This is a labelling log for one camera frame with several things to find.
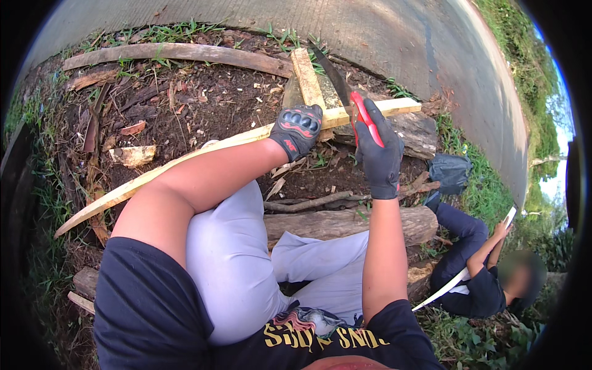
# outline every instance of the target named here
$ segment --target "leg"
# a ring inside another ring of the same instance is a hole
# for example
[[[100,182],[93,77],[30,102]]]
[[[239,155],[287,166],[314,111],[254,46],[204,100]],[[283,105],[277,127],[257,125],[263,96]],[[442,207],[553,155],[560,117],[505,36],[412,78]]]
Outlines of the leg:
[[[195,215],[186,247],[187,271],[214,324],[210,343],[228,345],[251,336],[292,301],[279,291],[268,256],[257,182]]]
[[[445,203],[438,206],[436,217],[440,225],[446,227],[460,239],[452,245],[434,268],[430,284],[432,292],[443,287],[466,267],[466,260],[479,250],[489,234],[483,221]]]
[[[313,280],[292,298],[303,307],[329,311],[353,325],[354,316],[362,314],[362,270],[368,231],[326,241],[293,239],[290,234],[290,247],[280,245],[286,236],[272,254],[278,281]]]

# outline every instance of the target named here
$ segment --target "knee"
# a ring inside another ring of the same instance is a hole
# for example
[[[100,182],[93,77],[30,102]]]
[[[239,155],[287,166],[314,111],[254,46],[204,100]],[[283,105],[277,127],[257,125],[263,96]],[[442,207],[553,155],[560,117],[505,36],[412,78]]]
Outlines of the knee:
[[[489,236],[489,229],[483,221],[475,218],[472,229],[472,233],[475,238],[483,239],[483,242],[487,240],[487,237]]]

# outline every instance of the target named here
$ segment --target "gloved hand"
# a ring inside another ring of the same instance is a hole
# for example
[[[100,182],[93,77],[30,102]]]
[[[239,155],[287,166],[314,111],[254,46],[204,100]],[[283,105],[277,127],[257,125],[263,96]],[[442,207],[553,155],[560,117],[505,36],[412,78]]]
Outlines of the gloved hand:
[[[372,100],[364,99],[364,107],[376,124],[384,148],[374,142],[368,126],[358,121],[356,160],[363,164],[372,199],[394,199],[399,195],[399,170],[405,144]]]
[[[317,104],[284,108],[275,120],[269,138],[278,143],[288,155],[288,163],[308,154],[321,132],[323,110]]]

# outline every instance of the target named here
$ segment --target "road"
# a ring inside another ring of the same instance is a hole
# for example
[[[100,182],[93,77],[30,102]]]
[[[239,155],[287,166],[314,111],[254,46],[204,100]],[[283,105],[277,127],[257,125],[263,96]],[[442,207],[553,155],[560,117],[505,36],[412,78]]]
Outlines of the road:
[[[516,204],[524,203],[528,142],[520,103],[495,38],[468,0],[64,0],[24,67],[96,30],[190,18],[247,30],[271,22],[277,30],[310,32],[326,40],[333,53],[395,77],[421,99],[445,91],[455,124],[484,149]]]

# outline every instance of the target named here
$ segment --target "plastic bag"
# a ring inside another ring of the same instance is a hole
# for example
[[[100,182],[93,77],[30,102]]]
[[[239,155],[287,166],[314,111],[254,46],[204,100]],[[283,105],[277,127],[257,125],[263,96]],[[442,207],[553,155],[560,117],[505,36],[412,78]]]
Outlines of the plastic bag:
[[[440,182],[441,194],[460,194],[467,186],[473,165],[468,157],[437,153],[427,161],[430,179]]]

